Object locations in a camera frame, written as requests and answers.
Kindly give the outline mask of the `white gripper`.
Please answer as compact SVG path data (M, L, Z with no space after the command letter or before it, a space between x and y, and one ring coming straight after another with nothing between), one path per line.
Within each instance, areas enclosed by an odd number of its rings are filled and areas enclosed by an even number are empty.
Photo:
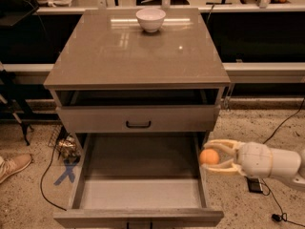
M240 141L231 139L214 139L204 144L205 149L222 151L229 156L234 156L219 164L201 165L205 170L226 176L241 175L246 177L268 177L272 171L273 155L269 147L264 144L248 142L242 144Z

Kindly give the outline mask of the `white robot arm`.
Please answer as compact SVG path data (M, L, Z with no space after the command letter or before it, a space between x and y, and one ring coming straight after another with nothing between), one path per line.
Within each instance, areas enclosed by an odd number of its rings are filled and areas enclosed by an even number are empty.
M274 178L305 191L304 152L270 148L256 142L214 139L203 146L200 165L210 172L247 178Z

